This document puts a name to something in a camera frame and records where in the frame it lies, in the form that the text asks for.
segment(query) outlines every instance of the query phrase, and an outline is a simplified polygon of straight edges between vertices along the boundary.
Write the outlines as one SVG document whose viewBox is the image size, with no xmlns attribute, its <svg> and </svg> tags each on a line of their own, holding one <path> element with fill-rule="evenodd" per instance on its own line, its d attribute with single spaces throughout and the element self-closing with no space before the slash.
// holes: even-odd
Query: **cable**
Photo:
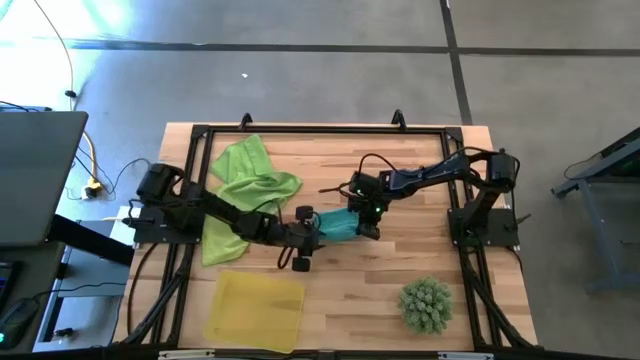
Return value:
<svg viewBox="0 0 640 360">
<path fill-rule="evenodd" d="M 145 159 L 145 158 L 137 158 L 137 159 L 129 161 L 125 166 L 122 167 L 122 170 L 120 170 L 120 172 L 118 173 L 118 176 L 116 176 L 116 182 L 113 185 L 113 188 L 111 189 L 111 192 L 107 191 L 108 194 L 112 194 L 112 193 L 114 193 L 116 191 L 116 188 L 118 187 L 118 181 L 120 181 L 120 176 L 122 176 L 122 173 L 124 172 L 124 170 L 127 167 L 129 167 L 130 165 L 133 165 L 133 164 L 137 163 L 138 161 L 144 161 L 145 163 L 147 163 L 147 170 L 149 168 L 151 168 L 151 162 L 149 160 Z"/>
<path fill-rule="evenodd" d="M 60 33 L 58 32 L 58 29 L 56 29 L 55 25 L 53 25 L 53 22 L 51 21 L 51 19 L 49 19 L 49 16 L 44 11 L 42 6 L 40 6 L 40 3 L 38 2 L 38 0 L 33 0 L 33 2 L 36 4 L 38 9 L 40 9 L 40 12 L 44 16 L 44 18 L 47 19 L 47 22 L 51 26 L 51 29 L 53 29 L 53 32 L 56 33 L 56 36 L 58 37 L 58 40 L 60 41 L 60 44 L 62 45 L 62 48 L 64 49 L 64 53 L 67 56 L 67 62 L 69 63 L 69 75 L 70 75 L 70 78 L 71 78 L 70 79 L 70 84 L 69 84 L 69 90 L 71 92 L 73 92 L 73 63 L 71 62 L 71 56 L 69 56 L 69 49 L 67 49 L 67 44 L 64 43 L 64 40 L 62 39 L 62 36 L 60 36 Z M 73 105 L 72 105 L 72 100 L 71 99 L 72 99 L 72 97 L 69 96 L 69 111 L 73 111 Z"/>
<path fill-rule="evenodd" d="M 78 198 L 78 197 L 72 197 L 71 195 L 69 195 L 69 188 L 68 187 L 64 187 L 64 190 L 67 193 L 67 199 L 72 200 L 72 201 L 78 201 L 78 200 L 82 200 L 82 198 Z"/>
<path fill-rule="evenodd" d="M 53 25 L 53 22 L 49 18 L 49 15 L 47 15 L 47 13 L 44 11 L 42 6 L 40 6 L 40 3 L 38 2 L 38 0 L 33 0 L 33 2 L 36 4 L 38 9 L 40 9 L 40 12 L 49 23 L 49 26 L 51 26 L 51 29 L 53 30 L 53 32 L 56 34 L 56 37 L 58 38 L 58 41 L 60 41 L 60 45 L 62 45 L 62 49 L 64 50 L 64 54 L 67 58 L 67 63 L 69 64 L 69 90 L 65 91 L 65 95 L 69 98 L 69 111 L 73 111 L 74 110 L 73 99 L 77 97 L 77 95 L 73 91 L 73 85 L 74 85 L 73 62 L 71 61 L 71 56 L 69 55 L 69 49 L 67 48 L 67 45 L 65 44 L 64 39 L 62 39 L 60 32 L 58 32 L 58 29 L 55 27 L 55 25 Z M 98 191 L 100 189 L 100 186 L 102 186 L 102 183 L 99 182 L 97 179 L 98 174 L 96 173 L 96 152 L 93 147 L 93 143 L 91 142 L 91 138 L 89 137 L 89 134 L 87 134 L 87 132 L 84 130 L 82 131 L 82 137 L 87 142 L 87 145 L 89 145 L 89 153 L 90 153 L 89 158 L 91 158 L 91 177 L 89 178 L 88 186 Z"/>
<path fill-rule="evenodd" d="M 520 254 L 518 254 L 518 252 L 515 251 L 511 246 L 507 246 L 507 250 L 511 251 L 513 255 L 516 256 L 516 259 L 518 259 L 518 264 L 520 264 L 520 272 L 524 274 L 524 269 L 522 268 L 522 259 L 520 258 Z"/>
<path fill-rule="evenodd" d="M 138 199 L 129 199 L 129 211 L 127 212 L 127 215 L 129 215 L 129 224 L 133 224 L 133 215 L 131 214 L 131 211 L 133 211 L 133 203 L 137 202 L 142 204 L 142 201 L 138 200 Z"/>
<path fill-rule="evenodd" d="M 278 200 L 279 199 L 277 199 L 277 198 L 269 199 L 269 200 L 263 202 L 262 204 L 254 207 L 251 211 L 249 211 L 249 213 L 254 213 L 254 212 L 258 211 L 258 209 L 260 209 L 261 207 L 263 207 L 263 206 L 265 206 L 265 205 L 267 205 L 269 203 L 276 202 Z"/>
<path fill-rule="evenodd" d="M 342 184 L 340 184 L 340 185 L 338 185 L 338 186 L 336 186 L 334 188 L 320 189 L 320 190 L 318 190 L 318 192 L 322 194 L 322 193 L 330 192 L 330 191 L 342 191 L 342 188 L 347 186 L 347 185 L 349 185 L 349 184 L 351 184 L 351 181 L 346 182 L 346 183 L 342 183 Z"/>
<path fill-rule="evenodd" d="M 153 252 L 153 249 L 156 248 L 158 243 L 154 243 L 149 247 L 149 250 L 142 255 L 142 259 L 140 259 L 140 264 L 138 264 L 138 268 L 136 269 L 136 273 L 133 275 L 133 279 L 131 281 L 131 289 L 129 289 L 129 300 L 127 301 L 127 335 L 131 335 L 131 307 L 132 307 L 132 299 L 133 292 L 136 288 L 136 284 L 138 283 L 138 277 L 140 276 L 140 272 L 142 271 L 142 267 L 144 263 L 149 258 L 149 255 Z"/>
<path fill-rule="evenodd" d="M 80 149 L 80 151 L 82 151 L 85 155 L 89 156 L 89 158 L 91 159 L 91 176 L 95 179 L 96 175 L 98 174 L 96 173 L 96 160 L 95 160 L 96 152 L 93 149 L 93 142 L 91 141 L 91 138 L 89 137 L 86 131 L 82 131 L 82 137 L 89 145 L 89 155 L 87 155 L 87 153 L 84 152 L 84 150 L 82 150 L 80 146 L 78 146 L 78 149 Z"/>
<path fill-rule="evenodd" d="M 82 150 L 82 148 L 78 148 L 78 150 L 80 150 L 83 154 L 89 156 L 89 154 L 87 154 L 84 150 Z M 85 171 L 89 174 L 89 176 L 91 176 L 94 181 L 96 181 L 97 183 L 99 183 L 104 189 L 105 192 L 109 195 L 111 194 L 115 194 L 116 192 L 116 188 L 118 187 L 118 182 L 120 181 L 120 177 L 122 176 L 122 173 L 124 173 L 124 171 L 131 165 L 135 164 L 138 161 L 144 161 L 145 163 L 147 163 L 147 169 L 149 169 L 151 167 L 151 162 L 148 159 L 145 158 L 137 158 L 134 160 L 129 161 L 125 166 L 122 167 L 122 169 L 120 170 L 120 172 L 118 173 L 118 176 L 116 177 L 116 182 L 115 184 L 113 183 L 113 181 L 111 181 L 111 178 L 109 177 L 109 175 L 107 175 L 107 173 L 100 167 L 100 165 L 98 165 L 97 162 L 93 162 L 93 164 L 95 164 L 96 166 L 98 166 L 98 169 L 102 172 L 102 174 L 104 175 L 104 177 L 107 179 L 107 181 L 109 181 L 109 184 L 111 185 L 111 190 L 109 190 L 98 178 L 96 178 L 91 171 L 89 170 L 89 168 L 82 162 L 82 160 L 80 160 L 78 158 L 78 156 L 75 156 L 76 160 L 80 163 L 80 165 L 85 169 Z"/>
<path fill-rule="evenodd" d="M 358 174 L 362 172 L 362 165 L 364 164 L 364 159 L 368 158 L 369 156 L 377 157 L 378 159 L 384 161 L 387 165 L 389 165 L 391 170 L 393 170 L 395 172 L 399 172 L 398 169 L 396 169 L 396 167 L 393 166 L 393 164 L 391 164 L 391 162 L 389 162 L 389 160 L 385 159 L 382 155 L 378 155 L 376 153 L 368 153 L 368 154 L 365 154 L 362 157 L 362 159 L 360 159 L 360 166 L 358 166 Z"/>
<path fill-rule="evenodd" d="M 35 112 L 40 112 L 40 110 L 38 110 L 38 109 L 34 109 L 34 108 L 26 108 L 26 107 L 24 107 L 24 106 L 16 105 L 16 104 L 14 104 L 14 103 L 10 103 L 10 102 L 8 102 L 8 101 L 0 101 L 0 103 L 5 104 L 5 105 L 9 105 L 9 106 L 11 106 L 11 107 L 13 107 L 13 108 L 16 108 L 16 109 L 24 110 L 25 112 L 31 112 L 31 111 L 29 111 L 29 110 L 33 110 L 33 111 L 35 111 Z"/>
<path fill-rule="evenodd" d="M 584 163 L 587 163 L 587 162 L 595 159 L 595 157 L 598 156 L 598 155 L 600 155 L 599 151 L 597 153 L 591 155 L 588 159 L 581 160 L 581 161 L 575 162 L 575 163 L 567 166 L 567 168 L 564 169 L 564 172 L 562 173 L 562 176 L 564 176 L 564 178 L 567 179 L 567 180 L 581 180 L 581 179 L 584 179 L 584 177 L 577 177 L 577 178 L 570 177 L 570 176 L 567 175 L 567 172 L 569 172 L 569 170 L 571 168 L 573 168 L 574 166 L 577 166 L 577 165 L 580 165 L 580 164 L 584 164 Z"/>
<path fill-rule="evenodd" d="M 100 284 L 85 284 L 85 285 L 80 285 L 78 287 L 75 287 L 73 289 L 55 289 L 55 290 L 47 290 L 47 291 L 39 292 L 39 293 L 33 295 L 31 297 L 31 299 L 34 300 L 34 301 L 37 301 L 38 296 L 42 296 L 42 295 L 45 295 L 45 294 L 51 294 L 51 293 L 54 293 L 54 292 L 76 291 L 76 290 L 80 290 L 80 289 L 83 289 L 83 288 L 86 288 L 86 287 L 101 287 L 101 286 L 104 286 L 104 285 L 121 285 L 121 286 L 125 286 L 127 284 L 126 283 L 109 282 L 109 281 L 102 282 Z"/>
<path fill-rule="evenodd" d="M 520 160 L 513 156 L 516 161 L 516 176 L 515 179 L 518 179 L 518 173 L 520 173 Z M 511 214 L 513 215 L 513 229 L 518 230 L 518 218 L 516 216 L 516 193 L 513 189 L 511 189 Z"/>
<path fill-rule="evenodd" d="M 285 254 L 285 252 L 287 250 L 289 250 L 289 253 L 287 254 L 286 259 L 284 259 L 284 262 L 282 262 L 283 261 L 282 257 L 284 256 L 284 254 Z M 280 252 L 280 256 L 278 256 L 278 269 L 282 270 L 282 269 L 286 268 L 287 265 L 289 265 L 289 260 L 291 260 L 291 254 L 293 254 L 293 248 L 292 247 L 285 246 L 285 247 L 282 248 L 282 251 Z"/>
</svg>

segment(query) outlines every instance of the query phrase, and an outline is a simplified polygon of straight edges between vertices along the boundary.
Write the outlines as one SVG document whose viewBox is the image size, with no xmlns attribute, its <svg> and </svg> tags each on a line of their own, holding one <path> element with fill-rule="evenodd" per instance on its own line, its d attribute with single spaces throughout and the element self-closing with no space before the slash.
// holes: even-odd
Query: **green cloth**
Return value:
<svg viewBox="0 0 640 360">
<path fill-rule="evenodd" d="M 273 213 L 293 196 L 302 180 L 295 175 L 276 172 L 260 136 L 228 146 L 209 171 L 224 182 L 213 192 L 240 210 L 251 211 L 268 200 L 259 210 Z M 231 231 L 229 225 L 207 216 L 202 230 L 202 265 L 214 265 L 239 258 L 249 245 Z"/>
</svg>

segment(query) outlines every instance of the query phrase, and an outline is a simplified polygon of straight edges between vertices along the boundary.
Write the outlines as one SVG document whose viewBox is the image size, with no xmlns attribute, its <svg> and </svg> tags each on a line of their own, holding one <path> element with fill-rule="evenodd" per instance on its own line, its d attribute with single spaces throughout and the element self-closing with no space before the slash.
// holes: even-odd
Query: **concrete floor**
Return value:
<svg viewBox="0 0 640 360">
<path fill-rule="evenodd" d="M 63 36 L 190 43 L 446 45 L 436 0 L 41 0 Z M 640 2 L 452 0 L 460 46 L 638 48 Z M 64 110 L 68 68 L 30 1 L 0 21 L 0 99 Z M 168 121 L 460 124 L 448 55 L 72 51 L 78 109 L 87 111 L 98 161 L 114 177 L 133 158 L 156 159 Z M 640 358 L 640 291 L 588 296 L 599 278 L 581 199 L 549 189 L 564 168 L 640 124 L 640 58 L 462 56 L 474 124 L 523 163 L 517 187 L 522 258 L 541 345 Z M 70 201 L 70 218 L 113 216 L 145 167 L 127 170 L 113 201 Z M 73 195 L 86 182 L 72 169 Z"/>
</svg>

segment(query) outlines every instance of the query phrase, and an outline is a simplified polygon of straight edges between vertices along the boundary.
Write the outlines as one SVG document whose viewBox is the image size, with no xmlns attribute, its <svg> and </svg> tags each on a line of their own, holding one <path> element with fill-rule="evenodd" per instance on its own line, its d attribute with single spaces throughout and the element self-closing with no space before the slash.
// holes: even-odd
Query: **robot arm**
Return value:
<svg viewBox="0 0 640 360">
<path fill-rule="evenodd" d="M 204 189 L 202 185 L 183 179 L 182 169 L 154 164 L 142 179 L 136 194 L 140 202 L 151 211 L 151 216 L 128 219 L 134 228 L 168 227 L 177 233 L 201 233 L 203 214 L 229 225 L 241 239 L 268 246 L 294 248 L 298 256 L 293 259 L 294 271 L 309 271 L 313 251 L 319 249 L 319 233 L 313 222 L 313 207 L 296 209 L 297 222 L 283 224 L 281 219 L 266 212 L 242 211 Z M 174 187 L 182 180 L 180 194 Z"/>
<path fill-rule="evenodd" d="M 465 151 L 469 149 L 480 152 L 467 155 Z M 471 167 L 478 161 L 486 161 L 485 179 Z M 515 187 L 519 167 L 519 161 L 505 153 L 504 149 L 495 152 L 463 148 L 440 163 L 415 170 L 381 171 L 377 177 L 356 171 L 351 180 L 343 184 L 349 186 L 348 192 L 338 190 L 348 198 L 348 209 L 358 213 L 358 234 L 377 240 L 380 238 L 377 224 L 389 209 L 391 201 L 412 196 L 425 187 L 464 180 L 477 187 L 479 194 L 461 209 L 458 225 L 464 231 L 481 231 L 487 227 L 489 210 L 498 196 Z"/>
</svg>

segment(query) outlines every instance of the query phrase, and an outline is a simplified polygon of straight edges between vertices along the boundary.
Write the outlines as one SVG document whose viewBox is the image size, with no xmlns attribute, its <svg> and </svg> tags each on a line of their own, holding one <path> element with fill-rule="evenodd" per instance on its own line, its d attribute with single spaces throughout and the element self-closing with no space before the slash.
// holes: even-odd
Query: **wooden tabletop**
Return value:
<svg viewBox="0 0 640 360">
<path fill-rule="evenodd" d="M 161 162 L 184 167 L 192 125 L 167 124 L 160 149 Z M 465 145 L 492 149 L 487 127 L 463 126 L 462 130 Z M 228 145 L 247 136 L 217 133 L 211 159 L 216 159 Z M 288 218 L 285 221 L 293 220 L 293 212 L 300 205 L 313 205 L 320 212 L 345 207 L 346 200 L 338 193 L 319 194 L 318 190 L 347 181 L 357 169 L 360 158 L 368 152 L 385 156 L 398 168 L 416 168 L 442 160 L 439 138 L 433 135 L 261 136 L 275 169 L 297 175 L 304 182 L 284 209 L 283 215 Z M 194 176 L 198 174 L 197 169 L 198 162 L 194 167 Z M 365 162 L 365 172 L 375 175 L 382 169 L 385 169 L 385 165 L 381 161 L 368 159 Z M 482 167 L 477 170 L 483 174 Z M 214 184 L 219 184 L 219 180 L 209 175 L 207 186 Z M 421 189 L 410 198 L 394 201 L 379 225 L 379 241 L 362 238 L 323 248 L 314 254 L 308 273 L 295 273 L 290 268 L 278 270 L 276 261 L 281 249 L 254 244 L 236 261 L 203 267 L 201 248 L 196 247 L 179 346 L 245 347 L 212 342 L 203 336 L 216 290 L 216 279 L 221 271 L 233 269 L 266 273 L 304 283 L 306 290 L 298 349 L 473 349 L 460 262 L 448 234 L 446 211 L 449 207 L 444 184 Z M 136 251 L 125 294 L 129 293 L 131 279 L 147 248 L 144 246 Z M 167 249 L 168 245 L 158 245 L 141 272 L 133 299 L 134 327 L 158 296 Z M 487 248 L 486 253 L 496 302 L 523 337 L 536 343 L 525 286 L 516 258 L 501 248 Z M 412 334 L 403 324 L 396 307 L 402 286 L 422 276 L 432 276 L 446 282 L 452 290 L 454 315 L 442 335 Z M 126 336 L 127 301 L 125 296 L 114 340 Z M 480 304 L 483 335 L 489 341 L 486 312 L 477 296 L 476 301 Z M 173 306 L 172 301 L 165 318 L 164 336 L 168 333 Z"/>
</svg>

